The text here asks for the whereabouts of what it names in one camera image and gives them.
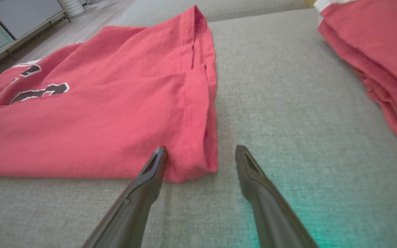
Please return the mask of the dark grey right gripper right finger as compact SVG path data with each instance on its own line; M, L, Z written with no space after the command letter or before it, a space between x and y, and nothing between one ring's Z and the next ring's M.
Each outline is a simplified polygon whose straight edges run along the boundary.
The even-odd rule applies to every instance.
M242 194L252 206L260 247L318 247L246 146L236 147L235 159Z

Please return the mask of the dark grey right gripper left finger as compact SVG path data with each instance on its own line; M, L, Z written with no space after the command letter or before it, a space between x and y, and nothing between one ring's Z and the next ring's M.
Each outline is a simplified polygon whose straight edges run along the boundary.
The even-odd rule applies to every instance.
M140 248L152 204L167 168L167 148L157 148L83 244L84 248Z

